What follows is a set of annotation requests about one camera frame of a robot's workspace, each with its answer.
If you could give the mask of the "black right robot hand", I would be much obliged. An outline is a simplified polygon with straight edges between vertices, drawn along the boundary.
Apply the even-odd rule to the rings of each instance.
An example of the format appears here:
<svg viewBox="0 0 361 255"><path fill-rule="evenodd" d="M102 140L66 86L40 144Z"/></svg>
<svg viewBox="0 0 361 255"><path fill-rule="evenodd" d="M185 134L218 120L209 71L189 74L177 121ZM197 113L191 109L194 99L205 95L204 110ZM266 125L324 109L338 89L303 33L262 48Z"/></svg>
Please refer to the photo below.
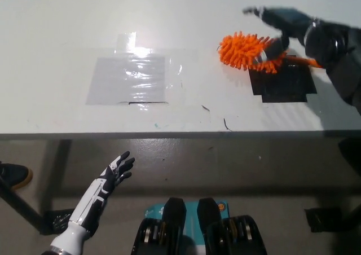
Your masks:
<svg viewBox="0 0 361 255"><path fill-rule="evenodd" d="M247 7L243 13L253 14L265 24L281 31L281 35L274 38L270 44L255 57L256 64L276 60L289 47L289 39L298 39L304 44L303 39L311 24L311 17L295 8L284 7Z"/></svg>

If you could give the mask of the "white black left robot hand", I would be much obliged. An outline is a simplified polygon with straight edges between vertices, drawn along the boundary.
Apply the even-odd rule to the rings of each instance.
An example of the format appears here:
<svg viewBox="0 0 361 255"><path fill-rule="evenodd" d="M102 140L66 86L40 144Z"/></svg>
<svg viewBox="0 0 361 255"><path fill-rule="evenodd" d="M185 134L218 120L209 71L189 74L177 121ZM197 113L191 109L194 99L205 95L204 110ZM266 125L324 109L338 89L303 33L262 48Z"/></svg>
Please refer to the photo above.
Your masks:
<svg viewBox="0 0 361 255"><path fill-rule="evenodd" d="M130 170L135 158L129 158L129 155L130 152L126 151L106 166L89 185L69 219L83 227L89 236L93 236L98 229L100 217L112 192L123 180L131 177Z"/></svg>

